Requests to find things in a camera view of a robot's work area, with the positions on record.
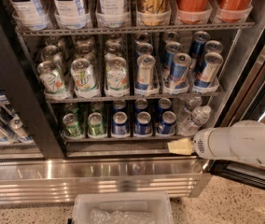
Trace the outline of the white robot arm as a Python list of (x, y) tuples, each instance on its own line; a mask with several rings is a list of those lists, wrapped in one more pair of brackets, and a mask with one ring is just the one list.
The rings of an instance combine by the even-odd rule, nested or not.
[(230, 127), (203, 129), (192, 138), (184, 137), (167, 144), (171, 153), (197, 153), (207, 160), (238, 161), (265, 167), (265, 124), (242, 120)]

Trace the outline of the yellow foam gripper pad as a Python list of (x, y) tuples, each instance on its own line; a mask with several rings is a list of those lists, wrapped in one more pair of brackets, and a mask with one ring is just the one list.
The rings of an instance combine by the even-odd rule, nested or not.
[(182, 138), (171, 141), (167, 144), (171, 153), (179, 155), (191, 155), (193, 152), (193, 145), (189, 138)]

